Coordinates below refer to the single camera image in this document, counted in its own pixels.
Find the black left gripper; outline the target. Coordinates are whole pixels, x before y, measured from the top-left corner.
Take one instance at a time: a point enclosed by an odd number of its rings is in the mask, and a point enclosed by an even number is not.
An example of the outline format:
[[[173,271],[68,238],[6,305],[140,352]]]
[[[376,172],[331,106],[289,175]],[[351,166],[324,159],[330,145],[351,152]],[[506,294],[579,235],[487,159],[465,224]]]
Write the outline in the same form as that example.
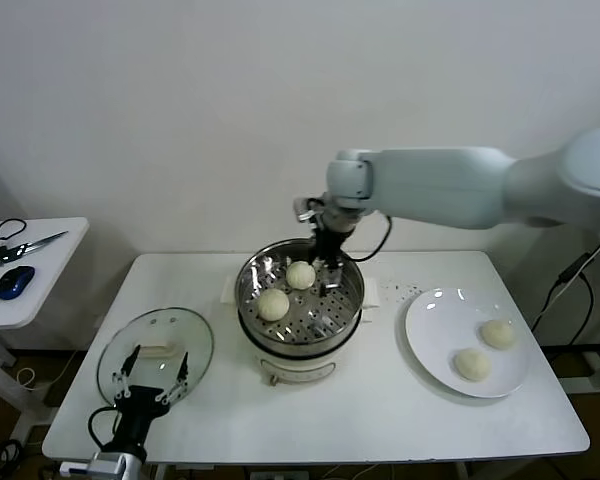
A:
[[[188,354],[185,354],[175,383],[167,390],[129,384],[129,376],[140,352],[135,347],[122,367],[112,373],[116,410],[121,414],[117,430],[109,442],[110,451],[144,451],[151,423],[170,410],[188,393]]]

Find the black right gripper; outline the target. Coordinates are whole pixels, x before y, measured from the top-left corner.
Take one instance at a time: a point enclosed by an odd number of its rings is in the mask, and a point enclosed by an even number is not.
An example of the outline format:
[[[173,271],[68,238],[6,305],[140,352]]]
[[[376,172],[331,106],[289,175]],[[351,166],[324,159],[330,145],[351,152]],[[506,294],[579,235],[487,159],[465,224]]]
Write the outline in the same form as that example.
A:
[[[353,234],[355,226],[333,230],[326,226],[314,227],[312,247],[312,267],[318,269],[319,296],[326,297],[341,286],[343,243]]]

